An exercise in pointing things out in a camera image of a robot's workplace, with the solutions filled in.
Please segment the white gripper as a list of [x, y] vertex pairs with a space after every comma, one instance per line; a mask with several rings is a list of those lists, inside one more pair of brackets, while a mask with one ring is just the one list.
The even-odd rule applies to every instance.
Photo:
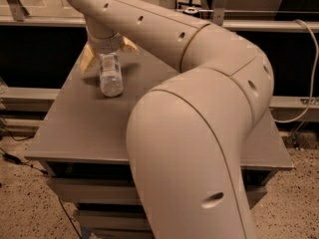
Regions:
[[99, 66], [98, 54], [110, 54], [119, 48], [123, 52], [137, 53], [139, 49], [128, 38], [116, 34], [110, 38], [97, 38], [88, 34], [88, 43], [84, 46], [80, 58], [80, 70], [83, 74]]

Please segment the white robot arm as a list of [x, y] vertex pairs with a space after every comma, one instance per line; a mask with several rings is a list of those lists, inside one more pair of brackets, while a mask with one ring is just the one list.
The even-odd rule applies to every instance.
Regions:
[[256, 239], [242, 146], [270, 103], [264, 53], [211, 22], [139, 0], [68, 0], [177, 70], [127, 127], [134, 182], [156, 239]]

